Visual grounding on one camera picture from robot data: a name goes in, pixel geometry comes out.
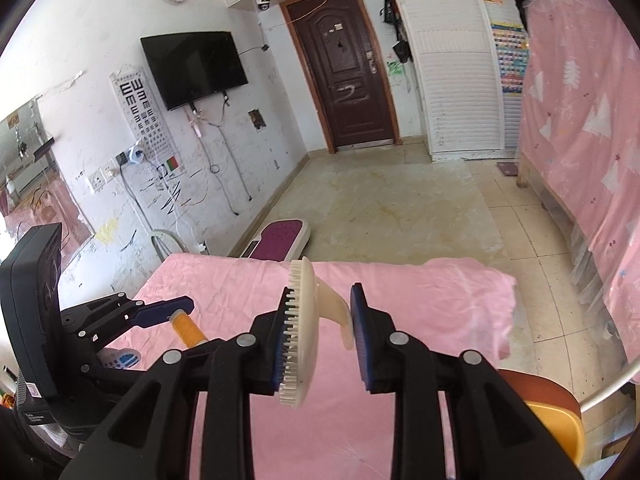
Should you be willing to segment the white blue cloth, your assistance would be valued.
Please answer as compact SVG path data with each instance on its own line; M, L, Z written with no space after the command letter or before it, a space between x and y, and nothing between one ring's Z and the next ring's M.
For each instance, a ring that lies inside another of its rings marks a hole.
M104 348L98 352L98 359L103 367L111 370L128 370L140 362L140 353L128 348Z

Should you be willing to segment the dark brown door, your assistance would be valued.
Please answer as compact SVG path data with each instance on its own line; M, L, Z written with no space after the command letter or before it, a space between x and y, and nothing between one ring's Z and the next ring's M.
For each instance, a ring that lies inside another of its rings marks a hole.
M329 153L400 143L378 36L363 0L286 0L284 24Z

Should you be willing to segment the black wall television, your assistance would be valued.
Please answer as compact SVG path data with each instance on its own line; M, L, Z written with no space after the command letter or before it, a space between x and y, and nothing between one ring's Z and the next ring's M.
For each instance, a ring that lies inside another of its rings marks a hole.
M248 84L231 32L175 32L140 44L168 110Z

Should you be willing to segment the pink tree-print bed curtain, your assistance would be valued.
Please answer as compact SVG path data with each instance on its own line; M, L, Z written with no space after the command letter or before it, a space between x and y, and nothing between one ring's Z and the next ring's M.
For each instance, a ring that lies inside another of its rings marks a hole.
M639 355L639 47L608 0L533 0L520 150L585 237Z

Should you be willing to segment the eye chart poster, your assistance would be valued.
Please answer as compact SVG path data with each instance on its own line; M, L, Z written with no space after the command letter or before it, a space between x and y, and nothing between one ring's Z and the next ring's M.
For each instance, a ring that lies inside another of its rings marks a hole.
M127 66L110 76L137 146L161 179L180 169L180 157L143 68Z

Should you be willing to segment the colourful wall chart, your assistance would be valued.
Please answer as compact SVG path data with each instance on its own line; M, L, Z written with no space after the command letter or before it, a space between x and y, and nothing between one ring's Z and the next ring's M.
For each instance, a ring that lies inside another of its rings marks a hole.
M504 94L521 94L528 64L528 36L522 25L491 23Z

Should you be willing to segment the cream round scalp brush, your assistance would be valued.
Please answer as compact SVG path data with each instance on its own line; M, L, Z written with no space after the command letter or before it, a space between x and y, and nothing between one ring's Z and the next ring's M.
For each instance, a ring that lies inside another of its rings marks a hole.
M279 380L280 402L291 408L304 403L314 378L322 318L340 326L343 346L352 350L355 336L346 301L318 278L308 258L292 261L284 303L283 372Z

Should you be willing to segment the white louvred wardrobe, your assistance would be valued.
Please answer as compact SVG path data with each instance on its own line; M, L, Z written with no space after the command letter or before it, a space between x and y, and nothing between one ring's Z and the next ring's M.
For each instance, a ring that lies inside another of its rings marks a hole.
M396 0L436 162L506 158L498 53L483 0Z

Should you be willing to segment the wall mirror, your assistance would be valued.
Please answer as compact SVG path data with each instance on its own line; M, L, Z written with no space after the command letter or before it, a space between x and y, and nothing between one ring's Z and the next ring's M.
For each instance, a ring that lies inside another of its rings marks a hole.
M35 99L1 121L2 258L33 226L62 226L62 266L68 266L93 237L58 168L53 144Z

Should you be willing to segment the pink table cloth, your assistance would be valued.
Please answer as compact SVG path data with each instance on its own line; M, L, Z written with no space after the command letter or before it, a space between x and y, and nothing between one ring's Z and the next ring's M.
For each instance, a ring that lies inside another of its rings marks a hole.
M363 287L372 308L428 348L456 356L474 349L491 364L510 352L515 280L471 258L438 258L420 266L318 262L314 273L342 297ZM187 296L208 338L246 332L274 310L288 284L288 265L211 256L169 257L139 289L152 304ZM250 400L253 456L259 479L386 479L392 469L395 402L364 388L355 351L340 328L320 324L314 380L300 408L274 396Z

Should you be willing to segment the white metal chair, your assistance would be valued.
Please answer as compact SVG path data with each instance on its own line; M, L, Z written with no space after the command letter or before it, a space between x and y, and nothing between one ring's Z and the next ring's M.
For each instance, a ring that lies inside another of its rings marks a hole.
M604 402L614 393L616 393L620 388L623 388L627 382L631 382L634 379L634 376L639 374L640 370L640 358L634 359L631 363L625 366L616 377L614 377L610 382L605 384L602 388L591 393L590 396L587 396L584 400L579 402L580 412L582 414L587 413L596 405Z

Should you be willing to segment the orange trash bin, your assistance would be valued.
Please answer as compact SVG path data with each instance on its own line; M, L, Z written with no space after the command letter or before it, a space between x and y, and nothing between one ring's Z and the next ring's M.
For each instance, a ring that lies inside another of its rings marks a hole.
M498 370L498 373L550 431L567 456L579 466L585 454L586 433L582 412L574 394L545 377L516 370Z

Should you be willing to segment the orange thread spool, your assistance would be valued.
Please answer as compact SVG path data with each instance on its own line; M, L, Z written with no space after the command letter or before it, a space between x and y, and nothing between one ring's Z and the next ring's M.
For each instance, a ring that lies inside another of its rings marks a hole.
M208 341L190 315L181 309L175 310L169 318L169 323L186 348L191 349Z

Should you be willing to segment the purple bathroom scale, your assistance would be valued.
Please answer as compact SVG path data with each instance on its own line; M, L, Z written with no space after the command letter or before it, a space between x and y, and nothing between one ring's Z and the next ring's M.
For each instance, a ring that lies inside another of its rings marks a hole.
M310 239L309 224L302 219L283 219L268 223L250 241L241 258L264 261L292 261L303 255Z

